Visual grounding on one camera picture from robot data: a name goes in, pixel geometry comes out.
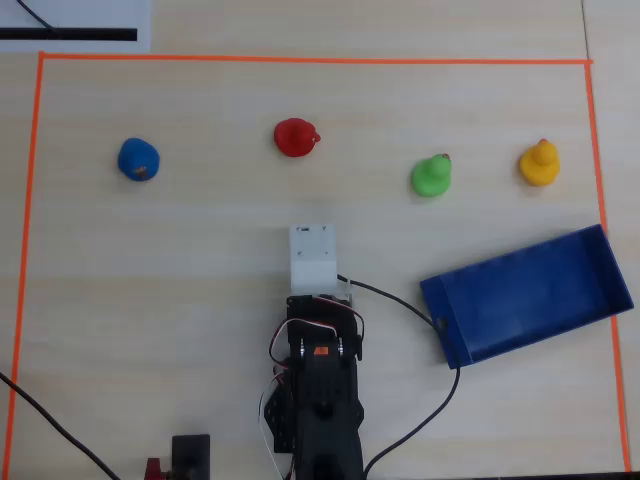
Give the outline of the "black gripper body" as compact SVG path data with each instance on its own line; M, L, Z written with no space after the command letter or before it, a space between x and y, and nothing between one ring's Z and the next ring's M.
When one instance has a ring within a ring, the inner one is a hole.
M364 318L347 299L332 295L301 295L287 298L285 325L298 323L333 333L363 333Z

